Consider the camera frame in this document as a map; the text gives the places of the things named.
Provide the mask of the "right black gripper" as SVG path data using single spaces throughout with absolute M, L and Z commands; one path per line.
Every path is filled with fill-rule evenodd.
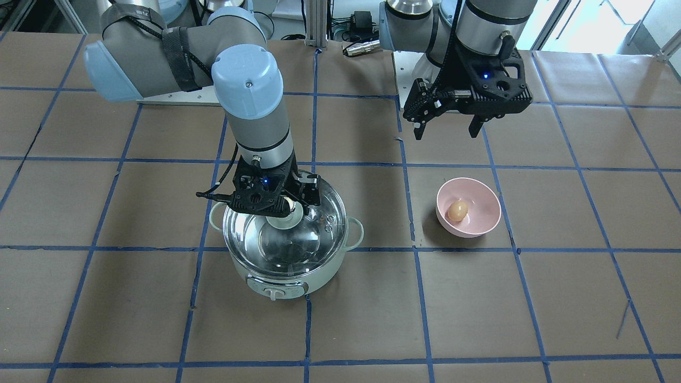
M 211 199 L 237 213 L 267 217 L 287 217 L 294 204 L 300 203 L 304 215 L 310 206 L 321 204 L 321 177 L 314 173 L 300 172 L 296 155 L 292 154 L 281 165 L 262 168 L 255 161 L 239 159 L 232 182 L 232 194 L 215 194 L 216 186 L 205 192 L 197 192 L 199 198 Z

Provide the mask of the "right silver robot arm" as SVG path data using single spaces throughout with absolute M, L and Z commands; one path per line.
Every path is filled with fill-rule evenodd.
M 235 191 L 198 197 L 275 218 L 321 204 L 319 176 L 298 170 L 283 77 L 251 12 L 225 6 L 205 25 L 173 28 L 158 1 L 107 1 L 100 12 L 102 39 L 87 45 L 84 63 L 106 100 L 214 87 L 236 141 Z

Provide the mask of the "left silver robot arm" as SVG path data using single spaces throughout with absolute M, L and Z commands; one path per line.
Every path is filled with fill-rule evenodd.
M 384 1 L 379 40 L 385 50 L 421 53 L 433 79 L 415 76 L 402 116 L 421 140 L 432 119 L 456 111 L 484 123 L 525 111 L 533 95 L 516 47 L 535 1 Z

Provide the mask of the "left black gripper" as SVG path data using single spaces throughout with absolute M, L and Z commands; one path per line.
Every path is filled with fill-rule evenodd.
M 474 53 L 453 32 L 445 63 L 433 84 L 414 80 L 402 116 L 413 123 L 413 135 L 421 140 L 427 123 L 448 111 L 472 115 L 468 127 L 477 138 L 484 123 L 506 114 L 520 113 L 533 101 L 525 77 L 525 64 L 513 35 L 502 32 L 500 53 Z

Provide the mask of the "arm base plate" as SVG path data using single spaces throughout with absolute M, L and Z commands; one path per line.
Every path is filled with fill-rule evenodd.
M 221 107 L 214 86 L 203 87 L 191 92 L 178 91 L 170 94 L 154 95 L 138 101 L 152 106 L 215 106 Z
M 406 104 L 407 97 L 409 95 L 412 83 L 414 81 L 414 76 L 412 75 L 412 72 L 422 56 L 423 53 L 417 52 L 407 51 L 393 52 L 395 83 L 396 89 L 398 90 L 398 100 L 401 109 L 403 109 L 404 105 Z

